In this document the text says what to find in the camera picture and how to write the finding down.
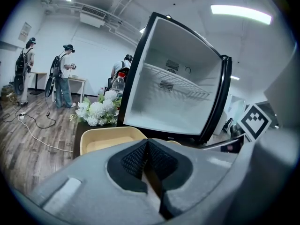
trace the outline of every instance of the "person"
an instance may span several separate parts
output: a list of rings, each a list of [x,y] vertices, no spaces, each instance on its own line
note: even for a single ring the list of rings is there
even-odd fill
[[[25,71],[25,76],[24,76],[24,90],[23,94],[21,96],[21,106],[26,106],[28,104],[27,100],[27,90],[28,90],[28,83],[29,83],[29,78],[30,78],[30,70],[33,67],[34,64],[34,55],[35,50],[33,49],[34,44],[36,44],[36,39],[32,37],[29,39],[29,41],[26,43],[26,46],[23,49],[23,53],[27,53],[27,64],[25,64],[26,67],[29,67],[29,69],[26,69]]]
[[[62,107],[62,96],[64,97],[64,100],[66,102],[66,107],[75,107],[76,103],[73,103],[72,97],[71,97],[71,91],[70,91],[70,84],[69,84],[69,69],[75,69],[74,65],[71,65],[70,63],[70,54],[75,52],[73,45],[68,44],[63,46],[65,51],[60,56],[60,69],[61,74],[60,77],[57,77],[55,79],[55,97],[56,97],[56,107],[61,108]]]
[[[117,76],[117,72],[121,68],[130,68],[131,61],[132,61],[132,56],[127,54],[124,58],[124,61],[119,61],[114,64],[114,66],[112,67],[112,73],[111,73],[112,81],[113,81],[113,78]]]

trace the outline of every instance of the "vr headset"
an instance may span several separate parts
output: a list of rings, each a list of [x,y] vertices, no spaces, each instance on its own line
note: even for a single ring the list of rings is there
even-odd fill
[[[132,61],[132,56],[127,54],[124,59],[128,59],[129,61]]]
[[[74,47],[73,45],[69,44],[69,45],[63,45],[64,49],[71,49],[73,53],[75,53]]]
[[[33,44],[37,44],[37,43],[36,43],[36,39],[35,39],[34,37],[32,37],[31,39],[29,39],[29,41],[30,41],[31,43],[33,43]]]

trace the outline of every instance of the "ceiling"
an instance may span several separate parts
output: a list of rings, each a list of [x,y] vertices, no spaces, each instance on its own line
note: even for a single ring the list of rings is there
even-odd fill
[[[83,4],[109,13],[110,24],[116,24],[120,33],[135,43],[139,30],[146,26],[152,12],[170,14],[204,36],[220,54],[232,57],[232,74],[251,87],[256,78],[264,79],[273,69],[287,63],[293,40],[278,9],[271,0],[42,0],[47,14],[79,16]],[[253,20],[213,15],[212,4],[237,5],[253,8],[272,16],[271,25]]]

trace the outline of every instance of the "red bottle cap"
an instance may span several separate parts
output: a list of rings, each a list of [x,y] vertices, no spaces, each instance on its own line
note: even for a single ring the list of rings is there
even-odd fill
[[[118,77],[125,77],[125,73],[119,73]]]

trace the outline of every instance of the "flower bouquet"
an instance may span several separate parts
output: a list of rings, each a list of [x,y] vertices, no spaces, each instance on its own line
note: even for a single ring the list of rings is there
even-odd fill
[[[76,110],[76,114],[71,114],[70,120],[86,121],[90,126],[116,124],[120,104],[121,98],[113,90],[100,95],[94,103],[85,97],[82,103],[78,103],[79,109]]]

